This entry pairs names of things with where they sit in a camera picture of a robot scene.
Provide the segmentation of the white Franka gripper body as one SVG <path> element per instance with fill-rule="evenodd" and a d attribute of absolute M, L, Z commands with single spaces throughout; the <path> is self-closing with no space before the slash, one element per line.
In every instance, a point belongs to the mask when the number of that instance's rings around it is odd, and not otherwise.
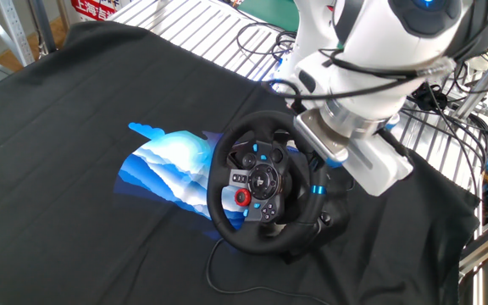
<path fill-rule="evenodd" d="M 413 171 L 380 130 L 397 123 L 414 81 L 344 71 L 321 58 L 296 64 L 293 80 L 307 108 L 294 125 L 328 165 L 342 166 L 376 197 Z"/>

